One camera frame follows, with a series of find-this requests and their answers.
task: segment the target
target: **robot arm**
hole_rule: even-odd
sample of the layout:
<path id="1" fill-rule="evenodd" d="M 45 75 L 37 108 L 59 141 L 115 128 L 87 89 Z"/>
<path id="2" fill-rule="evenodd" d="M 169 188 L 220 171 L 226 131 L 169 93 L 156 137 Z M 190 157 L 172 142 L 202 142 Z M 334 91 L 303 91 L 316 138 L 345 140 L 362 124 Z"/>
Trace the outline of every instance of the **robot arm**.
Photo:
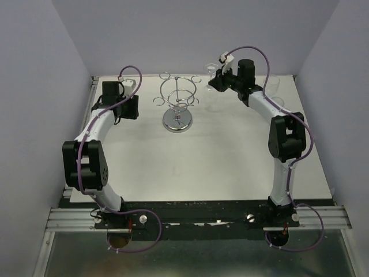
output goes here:
<path id="1" fill-rule="evenodd" d="M 122 101 L 125 95 L 130 95 L 134 87 L 135 81 L 129 79 L 123 82 L 103 82 L 101 102 L 98 101 L 92 107 L 91 118 L 86 128 L 74 141 L 66 141 L 62 147 L 66 183 L 68 186 L 80 190 L 77 176 L 77 152 L 83 137 L 86 133 L 88 134 L 83 145 L 81 160 L 83 190 L 98 203 L 101 211 L 104 207 L 117 212 L 125 210 L 123 198 L 118 196 L 108 183 L 108 166 L 102 142 L 117 119 L 136 119 L 138 117 L 138 96 L 135 95 L 124 104 L 101 116 L 98 115 L 105 108 Z M 94 117 L 98 117 L 98 119 L 88 131 L 87 126 L 91 124 Z"/>
<path id="2" fill-rule="evenodd" d="M 291 201 L 286 194 L 288 178 L 289 192 L 292 192 L 294 169 L 292 166 L 291 176 L 288 176 L 290 164 L 296 158 L 301 157 L 306 148 L 304 126 L 294 117 L 282 113 L 270 104 L 263 96 L 262 88 L 255 84 L 255 66 L 250 59 L 241 59 L 238 62 L 237 75 L 232 74 L 233 56 L 224 53 L 220 57 L 223 63 L 217 70 L 215 78 L 209 81 L 209 85 L 217 91 L 224 92 L 228 88 L 238 93 L 238 98 L 247 107 L 258 112 L 264 120 L 270 124 L 268 147 L 274 157 L 274 181 L 270 200 L 275 206 L 290 205 Z M 301 120 L 301 113 L 294 113 Z"/>

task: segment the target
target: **gray wall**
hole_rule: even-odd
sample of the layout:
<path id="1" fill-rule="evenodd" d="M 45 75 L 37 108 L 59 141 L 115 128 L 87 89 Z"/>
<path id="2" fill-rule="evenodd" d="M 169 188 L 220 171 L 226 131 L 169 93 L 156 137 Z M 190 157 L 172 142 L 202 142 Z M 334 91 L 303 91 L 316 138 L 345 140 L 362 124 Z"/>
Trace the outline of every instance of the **gray wall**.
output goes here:
<path id="1" fill-rule="evenodd" d="M 273 73 L 297 74 L 338 0 L 53 0 L 89 71 L 201 73 L 224 51 L 265 50 Z M 256 60 L 255 52 L 236 54 Z"/>
<path id="2" fill-rule="evenodd" d="M 0 275 L 32 276 L 91 79 L 50 0 L 0 4 Z"/>
<path id="3" fill-rule="evenodd" d="M 297 85 L 334 198 L 369 271 L 369 1 L 341 0 Z"/>

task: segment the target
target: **chrome base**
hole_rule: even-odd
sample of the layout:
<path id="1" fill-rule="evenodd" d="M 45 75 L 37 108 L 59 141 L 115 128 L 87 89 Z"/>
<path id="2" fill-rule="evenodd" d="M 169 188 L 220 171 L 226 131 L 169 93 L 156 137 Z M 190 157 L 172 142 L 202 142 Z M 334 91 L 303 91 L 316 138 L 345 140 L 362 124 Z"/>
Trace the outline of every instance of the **chrome base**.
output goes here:
<path id="1" fill-rule="evenodd" d="M 171 108 L 164 113 L 163 125 L 170 132 L 182 133 L 191 127 L 192 115 L 190 111 L 185 108 L 174 107 L 174 109 L 176 108 L 179 109 L 178 113 Z"/>

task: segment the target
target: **white tabletop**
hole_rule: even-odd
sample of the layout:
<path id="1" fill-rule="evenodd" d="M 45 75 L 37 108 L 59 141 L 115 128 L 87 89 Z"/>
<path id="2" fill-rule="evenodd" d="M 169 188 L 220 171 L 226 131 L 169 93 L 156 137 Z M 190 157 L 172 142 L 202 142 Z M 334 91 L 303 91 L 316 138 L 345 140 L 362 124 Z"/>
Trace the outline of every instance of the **white tabletop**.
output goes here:
<path id="1" fill-rule="evenodd" d="M 257 77 L 257 83 L 262 84 L 263 79 Z M 99 78 L 94 102 L 102 93 L 101 82 L 113 80 L 116 77 Z M 292 76 L 280 76 L 280 80 L 276 96 L 283 98 L 287 109 L 304 113 Z M 138 92 L 140 116 L 113 126 L 103 142 L 113 190 L 126 201 L 267 199 L 274 172 L 268 150 L 269 124 L 231 90 L 220 93 L 219 112 L 206 111 L 203 81 L 197 84 L 200 103 L 189 108 L 192 127 L 171 133 L 161 123 L 168 106 L 157 107 L 152 102 L 160 96 L 162 82 L 158 76 L 144 76 Z M 168 91 L 175 89 L 171 84 Z M 315 147 L 297 165 L 293 196 L 332 197 Z M 92 199 L 73 189 L 70 201 Z"/>

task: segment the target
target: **bolt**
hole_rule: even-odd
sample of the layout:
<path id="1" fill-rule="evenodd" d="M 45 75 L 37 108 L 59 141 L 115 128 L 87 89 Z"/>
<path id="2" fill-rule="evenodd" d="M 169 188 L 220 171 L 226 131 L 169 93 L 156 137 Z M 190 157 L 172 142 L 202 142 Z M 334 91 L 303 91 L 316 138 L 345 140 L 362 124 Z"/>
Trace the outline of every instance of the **bolt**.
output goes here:
<path id="1" fill-rule="evenodd" d="M 141 215 L 141 216 L 140 216 L 140 222 L 141 222 L 142 224 L 145 224 L 145 223 L 146 223 L 146 221 L 148 221 L 148 217 L 147 217 L 146 215 Z"/>
<path id="2" fill-rule="evenodd" d="M 293 220 L 294 222 L 298 222 L 298 221 L 299 221 L 299 219 L 300 219 L 300 217 L 299 217 L 299 215 L 298 215 L 298 214 L 292 214 L 291 218 L 292 218 L 292 220 Z"/>
<path id="3" fill-rule="evenodd" d="M 250 222 L 250 223 L 255 222 L 255 217 L 254 217 L 254 215 L 252 215 L 252 214 L 248 214 L 248 215 L 246 216 L 246 219 L 247 219 L 247 221 L 248 221 L 248 222 Z"/>

